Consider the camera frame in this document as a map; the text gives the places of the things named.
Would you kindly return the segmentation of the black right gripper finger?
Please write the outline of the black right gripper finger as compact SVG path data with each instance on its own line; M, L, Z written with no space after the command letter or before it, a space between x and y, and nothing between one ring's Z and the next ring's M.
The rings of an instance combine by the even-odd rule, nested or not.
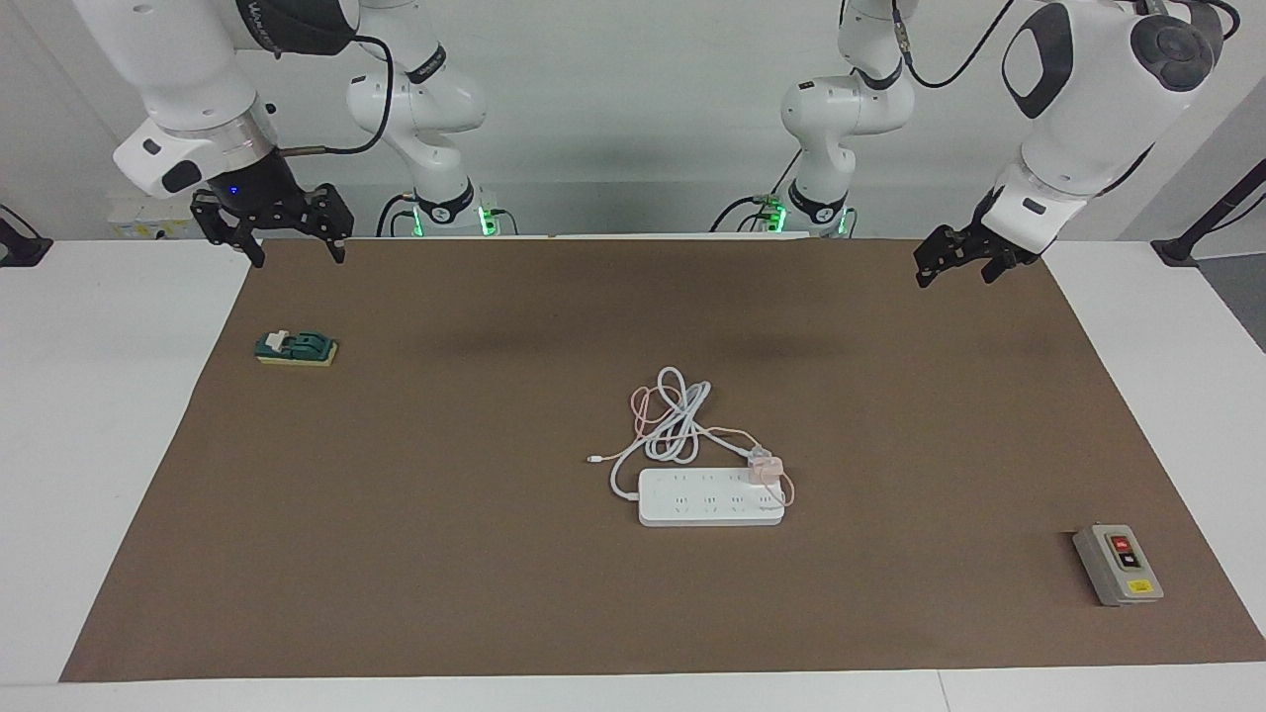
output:
M213 246L229 246L243 253L249 265L254 269L265 266L265 251L254 237L254 228L249 220L238 220L234 226L223 217L225 207L222 207L214 193L194 193L191 198L191 215L204 238Z
M335 186L325 182L306 193L306 234L322 239L335 264L346 262L346 242L354 215Z

